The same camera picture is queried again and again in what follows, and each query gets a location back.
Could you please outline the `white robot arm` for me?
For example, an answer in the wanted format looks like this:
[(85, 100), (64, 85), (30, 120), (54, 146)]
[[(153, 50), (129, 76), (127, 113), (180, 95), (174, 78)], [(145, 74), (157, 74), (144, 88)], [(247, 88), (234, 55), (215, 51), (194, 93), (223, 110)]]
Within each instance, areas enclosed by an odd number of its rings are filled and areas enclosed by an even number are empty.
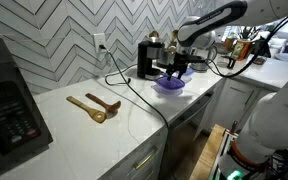
[[(193, 61), (188, 48), (204, 34), (226, 25), (257, 26), (288, 16), (288, 0), (233, 0), (183, 23), (178, 31), (174, 63), (167, 73), (184, 73)], [(230, 149), (219, 160), (228, 180), (265, 178), (265, 165), (277, 150), (288, 148), (288, 82), (261, 98)]]

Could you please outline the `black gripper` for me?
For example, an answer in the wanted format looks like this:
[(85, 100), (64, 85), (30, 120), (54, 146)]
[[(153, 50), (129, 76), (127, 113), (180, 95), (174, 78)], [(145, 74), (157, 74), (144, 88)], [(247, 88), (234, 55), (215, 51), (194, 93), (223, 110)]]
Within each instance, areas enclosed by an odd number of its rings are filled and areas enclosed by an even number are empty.
[(187, 66), (189, 63), (202, 63), (205, 59), (201, 56), (193, 56), (193, 55), (182, 55), (182, 54), (175, 54), (174, 63), (171, 67), (166, 69), (167, 79), (170, 80), (173, 73), (177, 71), (177, 79), (181, 79), (183, 74), (186, 72)]

